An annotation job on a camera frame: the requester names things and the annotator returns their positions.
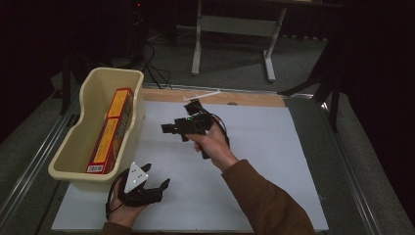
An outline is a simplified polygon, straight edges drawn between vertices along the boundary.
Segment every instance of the white desk leg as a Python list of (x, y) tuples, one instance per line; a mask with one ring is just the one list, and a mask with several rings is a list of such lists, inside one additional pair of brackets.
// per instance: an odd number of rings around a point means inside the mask
[(198, 18), (196, 20), (196, 46), (193, 55), (192, 75), (199, 75), (199, 66), (201, 65), (201, 17), (202, 17), (202, 0), (198, 1)]
[(275, 43), (277, 42), (278, 34), (280, 33), (280, 29), (283, 24), (283, 19), (286, 12), (286, 8), (281, 9), (280, 16), (278, 17), (278, 22), (275, 23), (275, 29), (272, 33), (271, 45), (269, 46), (268, 50), (263, 51), (263, 59), (265, 61), (266, 73), (268, 76), (268, 81), (270, 82), (275, 81), (275, 72), (272, 66), (271, 55), (272, 51), (274, 50)]

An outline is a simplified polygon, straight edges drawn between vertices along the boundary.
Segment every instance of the dark background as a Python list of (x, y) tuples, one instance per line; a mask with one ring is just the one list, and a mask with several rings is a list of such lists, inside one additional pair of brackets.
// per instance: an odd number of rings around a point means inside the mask
[[(150, 24), (174, 41), (177, 24), (195, 24), (196, 1), (151, 2), (2, 1), (0, 142), (54, 92), (49, 79), (62, 70), (63, 57), (73, 47), (102, 63), (109, 63), (111, 56), (140, 54), (139, 47), (128, 49), (136, 42), (131, 39), (137, 35), (131, 32), (131, 21), (137, 19), (129, 13), (137, 3), (143, 5), (136, 9), (135, 17), (142, 20), (142, 31), (136, 33), (143, 37)], [(339, 11), (289, 9), (281, 34), (302, 40), (333, 33), (313, 74), (344, 71), (342, 91), (414, 223), (415, 5), (402, 0), (344, 2), (341, 21)], [(211, 4), (206, 11), (217, 9)], [(234, 9), (226, 14), (274, 17), (272, 8)]]

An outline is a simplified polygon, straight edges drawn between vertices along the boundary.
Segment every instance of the white tabletop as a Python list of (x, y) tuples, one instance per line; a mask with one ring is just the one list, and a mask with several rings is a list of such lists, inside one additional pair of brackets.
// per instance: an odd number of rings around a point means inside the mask
[[(232, 193), (210, 160), (193, 143), (164, 134), (161, 124), (187, 116), (184, 103), (145, 102), (146, 118), (135, 161), (152, 164), (146, 188), (171, 178), (161, 203), (150, 205), (134, 224), (135, 231), (252, 231)], [(287, 108), (204, 105), (228, 129), (231, 149), (247, 159), (269, 181), (286, 190), (308, 213), (315, 230), (328, 225)], [(99, 230), (105, 219), (107, 193), (80, 191), (65, 195), (52, 229)]]

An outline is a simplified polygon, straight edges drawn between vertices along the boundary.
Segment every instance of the yellow label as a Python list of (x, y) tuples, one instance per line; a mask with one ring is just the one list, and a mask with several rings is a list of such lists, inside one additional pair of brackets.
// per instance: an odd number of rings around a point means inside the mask
[(122, 106), (124, 105), (125, 99), (128, 95), (128, 90), (119, 90), (114, 95), (113, 103), (111, 104), (110, 110), (108, 111), (108, 117), (119, 117), (122, 112)]
[(104, 130), (104, 134), (102, 136), (100, 146), (98, 147), (97, 154), (94, 158), (95, 164), (104, 163), (107, 158), (107, 152), (110, 150), (113, 136), (116, 129), (116, 124), (118, 123), (118, 119), (108, 119), (107, 125)]

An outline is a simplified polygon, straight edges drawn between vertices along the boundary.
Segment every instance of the hand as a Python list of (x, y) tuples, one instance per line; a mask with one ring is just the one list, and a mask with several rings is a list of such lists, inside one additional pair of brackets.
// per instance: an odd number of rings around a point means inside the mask
[(226, 143), (222, 130), (215, 122), (207, 135), (186, 134), (185, 136), (195, 141), (195, 150), (197, 152), (204, 149), (210, 156), (213, 164), (222, 170), (222, 172), (238, 162), (238, 159), (233, 155)]
[(112, 213), (110, 213), (108, 222), (117, 223), (125, 227), (131, 228), (135, 222), (135, 219), (137, 219), (138, 215), (143, 211), (143, 209), (147, 205), (138, 207), (138, 208), (132, 208), (126, 205), (122, 205), (122, 202), (118, 198), (118, 189), (119, 189), (120, 182), (121, 182), (121, 179), (119, 179), (116, 182), (115, 187), (114, 187), (114, 196), (110, 202), (110, 210), (112, 211)]

